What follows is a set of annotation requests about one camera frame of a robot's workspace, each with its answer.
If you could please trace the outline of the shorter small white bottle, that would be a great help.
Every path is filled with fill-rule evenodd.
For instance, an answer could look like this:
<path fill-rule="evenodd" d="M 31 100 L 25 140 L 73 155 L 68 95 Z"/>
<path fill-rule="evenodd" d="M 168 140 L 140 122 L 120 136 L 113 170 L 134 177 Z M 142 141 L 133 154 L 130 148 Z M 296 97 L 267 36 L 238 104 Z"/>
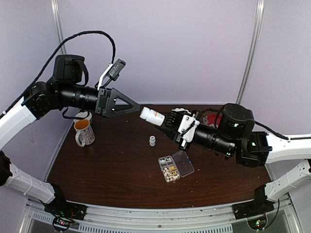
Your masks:
<path fill-rule="evenodd" d="M 156 145 L 156 137 L 155 137 L 154 135 L 151 135 L 151 136 L 149 137 L 149 145 L 150 145 L 151 147 L 154 147 L 154 146 Z"/>

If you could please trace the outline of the clear plastic pill organizer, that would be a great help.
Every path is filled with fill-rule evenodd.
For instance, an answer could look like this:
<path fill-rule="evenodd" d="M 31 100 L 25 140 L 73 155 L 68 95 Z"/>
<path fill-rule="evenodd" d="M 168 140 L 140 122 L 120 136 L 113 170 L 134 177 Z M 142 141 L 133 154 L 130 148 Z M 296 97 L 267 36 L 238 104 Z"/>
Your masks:
<path fill-rule="evenodd" d="M 171 176 L 177 176 L 179 177 L 179 179 L 184 178 L 188 175 L 191 175 L 192 173 L 195 172 L 195 169 L 191 163 L 190 158 L 184 151 L 181 150 L 181 151 L 176 152 L 173 155 L 169 155 L 165 157 L 171 157 L 172 160 L 168 163 L 160 163 L 159 162 L 160 158 L 158 158 L 158 164 L 159 164 L 162 174 L 163 174 L 164 168 L 169 169 L 169 167 L 171 166 L 175 166 L 178 171 L 177 174 L 172 174 Z"/>

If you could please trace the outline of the taller small white bottle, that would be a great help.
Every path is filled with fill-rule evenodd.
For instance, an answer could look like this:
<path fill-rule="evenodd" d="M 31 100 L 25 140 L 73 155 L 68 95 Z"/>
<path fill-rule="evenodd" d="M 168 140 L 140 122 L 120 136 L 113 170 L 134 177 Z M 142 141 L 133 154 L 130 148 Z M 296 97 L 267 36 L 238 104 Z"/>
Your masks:
<path fill-rule="evenodd" d="M 165 116 L 163 114 L 148 107 L 143 107 L 139 117 L 156 126 L 161 126 L 165 119 Z"/>

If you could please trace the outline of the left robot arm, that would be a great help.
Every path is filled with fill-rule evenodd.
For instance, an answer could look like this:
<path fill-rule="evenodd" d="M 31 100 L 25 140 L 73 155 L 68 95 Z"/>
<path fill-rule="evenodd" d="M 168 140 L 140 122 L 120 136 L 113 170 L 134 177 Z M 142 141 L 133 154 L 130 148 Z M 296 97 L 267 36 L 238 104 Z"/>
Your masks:
<path fill-rule="evenodd" d="M 58 55 L 52 77 L 36 82 L 0 119 L 0 146 L 3 148 L 26 126 L 41 119 L 51 110 L 75 107 L 94 111 L 111 118 L 140 110 L 140 106 L 115 88 L 97 88 L 81 84 L 88 81 L 85 59 L 79 55 Z M 40 181 L 18 169 L 4 152 L 0 153 L 0 184 L 32 196 L 56 211 L 60 216 L 70 211 L 61 188 Z"/>

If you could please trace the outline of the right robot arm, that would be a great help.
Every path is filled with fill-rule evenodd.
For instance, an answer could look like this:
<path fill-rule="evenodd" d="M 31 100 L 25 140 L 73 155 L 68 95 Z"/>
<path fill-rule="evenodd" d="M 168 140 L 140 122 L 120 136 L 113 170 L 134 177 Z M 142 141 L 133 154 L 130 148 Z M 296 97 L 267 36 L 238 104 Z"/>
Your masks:
<path fill-rule="evenodd" d="M 154 124 L 181 150 L 196 145 L 227 158 L 236 157 L 236 162 L 247 167 L 263 166 L 282 160 L 301 159 L 292 170 L 275 181 L 263 186 L 262 196 L 249 203 L 253 214 L 260 214 L 268 201 L 277 201 L 283 194 L 297 188 L 311 176 L 311 136 L 284 136 L 266 127 L 264 132 L 253 131 L 251 110 L 234 104 L 225 104 L 217 113 L 219 123 L 213 127 L 199 121 L 197 111 L 174 109 L 168 113 L 152 113 Z"/>

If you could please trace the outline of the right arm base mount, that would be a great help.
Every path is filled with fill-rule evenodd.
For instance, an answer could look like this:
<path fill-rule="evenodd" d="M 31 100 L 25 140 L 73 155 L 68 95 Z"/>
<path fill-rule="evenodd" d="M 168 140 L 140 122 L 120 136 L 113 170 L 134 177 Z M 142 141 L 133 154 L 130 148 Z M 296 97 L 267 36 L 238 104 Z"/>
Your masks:
<path fill-rule="evenodd" d="M 250 218 L 248 226 L 252 230 L 265 230 L 268 226 L 266 214 L 274 210 L 274 202 L 268 200 L 265 187 L 263 184 L 255 189 L 253 200 L 232 205 L 235 219 Z"/>

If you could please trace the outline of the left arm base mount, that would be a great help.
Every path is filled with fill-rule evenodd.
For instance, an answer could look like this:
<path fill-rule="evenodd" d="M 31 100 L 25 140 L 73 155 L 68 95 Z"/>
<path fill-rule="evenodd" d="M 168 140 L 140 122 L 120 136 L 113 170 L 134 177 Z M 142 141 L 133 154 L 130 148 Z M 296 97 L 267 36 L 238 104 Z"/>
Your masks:
<path fill-rule="evenodd" d="M 87 206 L 67 201 L 61 187 L 53 183 L 51 185 L 55 198 L 49 204 L 42 204 L 44 210 L 54 216 L 52 227 L 57 232 L 64 232 L 75 223 L 75 220 L 84 220 Z"/>

